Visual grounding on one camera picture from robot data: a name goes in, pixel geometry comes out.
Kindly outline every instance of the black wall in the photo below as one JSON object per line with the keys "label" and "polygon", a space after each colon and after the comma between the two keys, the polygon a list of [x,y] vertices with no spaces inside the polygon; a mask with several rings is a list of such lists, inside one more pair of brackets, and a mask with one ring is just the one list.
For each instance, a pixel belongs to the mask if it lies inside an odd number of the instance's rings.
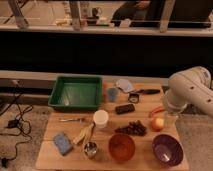
{"label": "black wall", "polygon": [[202,65],[213,38],[0,32],[0,70],[168,77]]}

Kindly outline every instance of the blue sponge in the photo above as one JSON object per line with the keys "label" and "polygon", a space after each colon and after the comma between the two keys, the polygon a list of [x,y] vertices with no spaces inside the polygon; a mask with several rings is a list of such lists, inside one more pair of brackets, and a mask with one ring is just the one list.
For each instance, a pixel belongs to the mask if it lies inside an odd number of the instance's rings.
{"label": "blue sponge", "polygon": [[71,144],[70,140],[63,132],[58,133],[53,138],[53,141],[55,145],[57,146],[59,152],[63,156],[73,149],[73,145]]}

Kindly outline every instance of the knife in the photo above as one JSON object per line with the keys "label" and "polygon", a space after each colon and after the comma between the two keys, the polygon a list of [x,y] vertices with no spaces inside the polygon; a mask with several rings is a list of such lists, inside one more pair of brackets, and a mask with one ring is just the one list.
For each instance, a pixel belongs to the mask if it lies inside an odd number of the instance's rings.
{"label": "knife", "polygon": [[134,93],[139,93],[139,94],[158,94],[160,93],[159,89],[140,89],[134,91]]}

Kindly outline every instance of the green tray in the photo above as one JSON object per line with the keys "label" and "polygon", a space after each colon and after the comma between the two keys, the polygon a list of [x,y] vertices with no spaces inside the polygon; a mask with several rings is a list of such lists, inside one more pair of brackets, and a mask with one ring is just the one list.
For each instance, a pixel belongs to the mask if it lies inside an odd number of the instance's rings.
{"label": "green tray", "polygon": [[99,77],[59,76],[48,105],[55,110],[97,110],[101,104],[102,79]]}

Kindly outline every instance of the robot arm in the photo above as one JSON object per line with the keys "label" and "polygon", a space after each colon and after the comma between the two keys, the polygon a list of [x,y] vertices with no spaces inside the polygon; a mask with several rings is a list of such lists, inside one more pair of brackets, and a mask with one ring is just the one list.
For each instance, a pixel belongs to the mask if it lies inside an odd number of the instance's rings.
{"label": "robot arm", "polygon": [[177,72],[169,78],[169,87],[163,104],[170,113],[181,113],[187,104],[193,104],[204,113],[213,116],[213,91],[211,74],[206,68],[194,67]]}

